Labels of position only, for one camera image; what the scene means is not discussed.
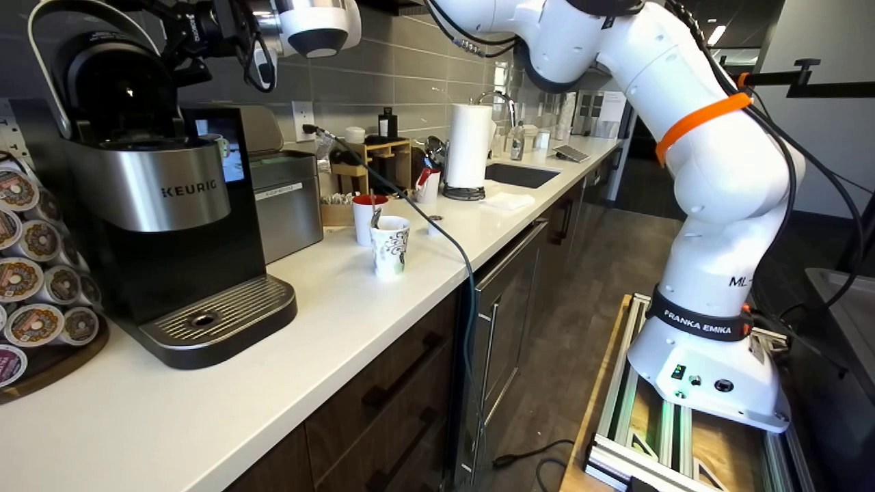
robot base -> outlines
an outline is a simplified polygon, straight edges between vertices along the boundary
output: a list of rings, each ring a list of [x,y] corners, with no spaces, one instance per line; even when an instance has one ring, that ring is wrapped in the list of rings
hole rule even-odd
[[[672,406],[784,432],[791,408],[763,337],[710,341],[651,318],[629,351],[631,370]]]

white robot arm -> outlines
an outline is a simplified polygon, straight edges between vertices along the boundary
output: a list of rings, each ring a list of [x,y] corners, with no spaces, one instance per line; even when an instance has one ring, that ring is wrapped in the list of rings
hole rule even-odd
[[[657,3],[433,5],[471,35],[519,35],[532,79],[553,89],[571,89],[595,61],[610,70],[661,142],[687,214],[629,363],[666,403],[781,432],[791,411],[776,370],[740,313],[803,160],[743,112],[747,95],[727,100],[688,27]]]

paper towel roll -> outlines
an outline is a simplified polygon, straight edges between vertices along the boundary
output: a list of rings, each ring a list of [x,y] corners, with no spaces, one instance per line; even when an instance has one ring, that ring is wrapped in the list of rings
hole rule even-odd
[[[486,154],[493,142],[493,108],[457,104],[450,115],[446,186],[483,186]]]

white countertop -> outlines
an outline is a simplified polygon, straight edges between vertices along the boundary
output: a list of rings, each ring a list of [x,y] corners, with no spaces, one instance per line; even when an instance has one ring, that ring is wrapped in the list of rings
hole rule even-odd
[[[543,214],[614,141],[573,141],[582,164],[531,168],[561,176],[541,188],[486,182],[486,203],[439,199],[444,228],[483,265],[526,225]],[[490,203],[528,203],[513,214]],[[439,299],[464,281],[446,238],[413,220],[407,275],[377,281],[366,249],[346,231],[267,275],[296,288],[299,318],[240,355],[197,373],[167,370],[132,337],[113,328],[109,346],[66,381],[0,408],[0,489],[221,489],[290,434],[333,392],[374,361]]]

floor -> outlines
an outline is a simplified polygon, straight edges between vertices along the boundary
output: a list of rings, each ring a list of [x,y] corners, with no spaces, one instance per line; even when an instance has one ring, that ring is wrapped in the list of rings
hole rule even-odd
[[[606,346],[623,294],[651,294],[681,221],[619,208],[587,208],[587,231],[599,231],[582,243],[565,270],[564,290],[553,313],[537,318],[531,354],[513,393],[519,398],[516,428],[504,439],[508,454],[523,454],[553,441],[573,441],[594,385],[595,359],[587,348]],[[565,459],[571,445],[523,459],[496,473],[496,492],[539,492],[539,462]],[[541,481],[556,489],[564,467],[541,464]]]

